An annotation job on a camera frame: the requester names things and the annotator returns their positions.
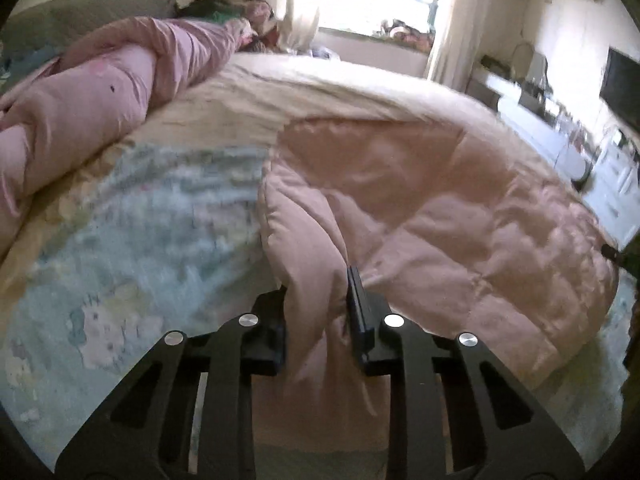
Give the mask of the pink quilted coat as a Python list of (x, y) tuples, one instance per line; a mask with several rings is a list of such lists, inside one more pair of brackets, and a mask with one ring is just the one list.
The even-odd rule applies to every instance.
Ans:
[(594, 214), (526, 142), (429, 119), (296, 120), (258, 192), (285, 287), (284, 371), (254, 385), (258, 441), (316, 453), (385, 448), (390, 386), (357, 370), (347, 270), (439, 336), (468, 330), (528, 388), (596, 336), (618, 276)]

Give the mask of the clothes pile on windowsill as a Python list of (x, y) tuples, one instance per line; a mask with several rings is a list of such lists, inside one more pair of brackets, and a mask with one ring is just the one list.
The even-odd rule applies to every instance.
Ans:
[(435, 29), (428, 25), (426, 31), (416, 29), (401, 20), (382, 21), (380, 29), (374, 33), (376, 38), (390, 41), (398, 46), (430, 54), (435, 42)]

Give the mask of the clothes pile by headboard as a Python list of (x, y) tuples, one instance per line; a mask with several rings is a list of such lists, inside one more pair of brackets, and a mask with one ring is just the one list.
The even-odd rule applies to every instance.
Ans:
[(267, 0), (193, 0), (178, 8), (176, 17), (221, 25), (231, 20), (245, 20), (250, 25), (250, 33), (241, 41), (239, 52), (270, 53), (278, 50), (279, 22)]

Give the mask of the white dresser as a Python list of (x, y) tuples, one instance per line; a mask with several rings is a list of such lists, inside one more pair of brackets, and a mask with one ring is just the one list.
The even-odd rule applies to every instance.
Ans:
[(639, 232), (637, 155), (628, 136), (614, 129), (603, 139), (585, 187), (585, 203), (619, 248), (625, 248)]

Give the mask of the white rounded vanity desk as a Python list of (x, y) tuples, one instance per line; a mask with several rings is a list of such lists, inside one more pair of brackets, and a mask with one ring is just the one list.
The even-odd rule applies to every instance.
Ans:
[(588, 162), (568, 136), (550, 127), (518, 102), (521, 88), (511, 81), (475, 65), (465, 93), (482, 102), (544, 158), (573, 188), (582, 192), (589, 174)]

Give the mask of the black television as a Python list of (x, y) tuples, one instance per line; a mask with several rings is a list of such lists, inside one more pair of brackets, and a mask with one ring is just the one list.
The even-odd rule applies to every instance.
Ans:
[(640, 64), (619, 50), (609, 48), (600, 98), (614, 115), (638, 132)]

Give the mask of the teal cartoon print blanket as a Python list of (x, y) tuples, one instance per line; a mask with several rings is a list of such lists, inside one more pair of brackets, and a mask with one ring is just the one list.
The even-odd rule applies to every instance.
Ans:
[[(40, 250), (2, 337), (1, 402), (44, 466), (163, 332), (210, 332), (277, 283), (258, 216), (270, 152), (136, 146)], [(533, 388), (587, 465), (622, 431), (617, 276), (596, 336)]]

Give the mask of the right cream curtain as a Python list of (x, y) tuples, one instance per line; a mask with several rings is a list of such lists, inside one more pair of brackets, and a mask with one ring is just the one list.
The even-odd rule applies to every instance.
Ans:
[(424, 77), (462, 92), (480, 48), (491, 0), (439, 0)]

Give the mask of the cream curtain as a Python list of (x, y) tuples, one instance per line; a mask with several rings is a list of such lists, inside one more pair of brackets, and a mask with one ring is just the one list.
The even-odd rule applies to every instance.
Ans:
[(480, 48), (491, 0), (439, 0), (424, 77), (462, 92)]
[(285, 52), (307, 51), (318, 32), (320, 0), (277, 0), (279, 48)]

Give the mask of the tan bed sheet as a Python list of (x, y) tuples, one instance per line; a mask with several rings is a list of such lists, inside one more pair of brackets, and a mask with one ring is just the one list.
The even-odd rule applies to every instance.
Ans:
[(346, 62), (237, 54), (214, 78), (179, 94), (129, 136), (43, 188), (1, 263), (1, 316), (24, 295), (29, 269), (64, 220), (78, 210), (122, 155), (139, 144), (213, 150), (269, 146), (296, 119), (424, 120), (465, 128), (503, 148), (518, 172), (576, 193), (488, 107), (441, 84)]

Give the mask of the pink rolled duvet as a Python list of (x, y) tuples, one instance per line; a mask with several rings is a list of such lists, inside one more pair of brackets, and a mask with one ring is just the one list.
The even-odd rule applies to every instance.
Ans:
[(217, 75), (253, 35), (245, 18), (124, 18), (90, 32), (1, 99), (1, 249), (32, 196)]

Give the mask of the left cream curtain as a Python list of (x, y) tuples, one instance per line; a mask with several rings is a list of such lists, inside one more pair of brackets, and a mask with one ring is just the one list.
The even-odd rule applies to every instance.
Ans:
[(279, 48), (285, 52), (307, 51), (318, 32), (320, 0), (277, 0)]

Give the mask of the grey headboard cushion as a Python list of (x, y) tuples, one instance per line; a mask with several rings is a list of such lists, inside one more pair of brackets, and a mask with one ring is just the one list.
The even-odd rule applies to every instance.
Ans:
[(17, 84), (76, 40), (130, 16), (172, 18), (178, 0), (50, 0), (11, 16), (1, 29), (1, 88)]

